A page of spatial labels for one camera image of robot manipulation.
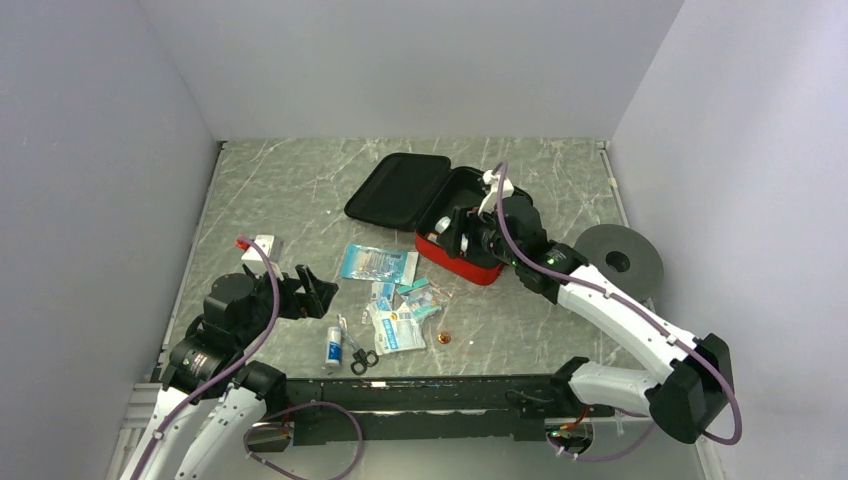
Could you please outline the teal header small items bag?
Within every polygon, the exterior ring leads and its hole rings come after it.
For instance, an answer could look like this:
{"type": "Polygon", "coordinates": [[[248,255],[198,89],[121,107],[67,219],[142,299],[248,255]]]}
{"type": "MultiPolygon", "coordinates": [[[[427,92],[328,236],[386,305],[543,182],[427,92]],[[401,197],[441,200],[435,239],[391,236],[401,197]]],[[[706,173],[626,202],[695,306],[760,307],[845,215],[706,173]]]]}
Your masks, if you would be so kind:
{"type": "Polygon", "coordinates": [[[419,321],[441,311],[452,298],[448,290],[426,278],[415,280],[410,286],[398,287],[396,293],[411,311],[412,316],[419,321]]]}

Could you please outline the white bottle green label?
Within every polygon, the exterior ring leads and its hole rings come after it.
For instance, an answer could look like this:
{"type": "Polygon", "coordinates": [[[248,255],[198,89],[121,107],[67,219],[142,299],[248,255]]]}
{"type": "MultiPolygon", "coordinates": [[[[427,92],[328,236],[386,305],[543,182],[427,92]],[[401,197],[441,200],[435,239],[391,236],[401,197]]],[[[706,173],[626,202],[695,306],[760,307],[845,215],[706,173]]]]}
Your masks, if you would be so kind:
{"type": "Polygon", "coordinates": [[[443,216],[434,225],[434,232],[437,235],[443,234],[451,225],[452,219],[450,216],[443,216]]]}

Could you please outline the blue cotton swab packet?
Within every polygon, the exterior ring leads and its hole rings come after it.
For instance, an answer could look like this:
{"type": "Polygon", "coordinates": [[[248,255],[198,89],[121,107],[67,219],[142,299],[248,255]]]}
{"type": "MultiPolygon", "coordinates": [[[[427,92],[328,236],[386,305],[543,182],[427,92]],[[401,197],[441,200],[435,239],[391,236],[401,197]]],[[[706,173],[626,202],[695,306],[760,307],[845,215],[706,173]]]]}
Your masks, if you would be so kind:
{"type": "Polygon", "coordinates": [[[346,279],[368,280],[411,286],[415,280],[419,253],[349,244],[340,275],[346,279]]]}

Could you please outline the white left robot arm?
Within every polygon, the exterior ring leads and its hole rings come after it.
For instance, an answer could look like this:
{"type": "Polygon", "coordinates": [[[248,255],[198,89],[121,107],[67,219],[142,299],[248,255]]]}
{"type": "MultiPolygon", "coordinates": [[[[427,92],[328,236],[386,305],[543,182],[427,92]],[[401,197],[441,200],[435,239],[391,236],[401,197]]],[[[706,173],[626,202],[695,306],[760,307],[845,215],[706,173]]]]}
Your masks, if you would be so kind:
{"type": "Polygon", "coordinates": [[[203,311],[165,364],[153,412],[122,472],[124,479],[199,479],[225,445],[289,404],[286,375],[252,360],[281,319],[322,318],[337,284],[306,265],[296,275],[258,275],[249,268],[218,277],[203,311]]]}

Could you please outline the white gauze dressing packet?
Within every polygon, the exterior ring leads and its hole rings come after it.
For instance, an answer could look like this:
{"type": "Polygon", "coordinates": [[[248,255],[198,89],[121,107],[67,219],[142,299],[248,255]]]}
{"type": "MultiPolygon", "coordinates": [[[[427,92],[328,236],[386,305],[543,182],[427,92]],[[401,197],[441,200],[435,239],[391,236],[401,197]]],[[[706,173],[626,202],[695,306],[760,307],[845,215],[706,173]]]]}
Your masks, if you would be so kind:
{"type": "Polygon", "coordinates": [[[371,322],[375,350],[380,356],[426,348],[422,323],[409,311],[380,311],[371,322]]]}

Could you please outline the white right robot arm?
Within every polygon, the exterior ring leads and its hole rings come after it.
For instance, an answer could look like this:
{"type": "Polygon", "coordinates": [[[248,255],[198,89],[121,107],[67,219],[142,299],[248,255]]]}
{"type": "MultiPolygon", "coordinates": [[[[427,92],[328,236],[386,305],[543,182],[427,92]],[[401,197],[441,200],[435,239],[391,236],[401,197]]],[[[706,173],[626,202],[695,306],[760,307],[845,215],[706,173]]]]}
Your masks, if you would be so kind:
{"type": "Polygon", "coordinates": [[[641,364],[628,370],[572,358],[551,378],[557,411],[574,415],[583,407],[607,406],[646,415],[682,443],[740,440],[727,343],[715,334],[698,338],[662,319],[577,250],[550,240],[526,198],[506,198],[490,210],[456,207],[434,230],[450,258],[480,254],[512,266],[528,290],[590,321],[641,364]]]}

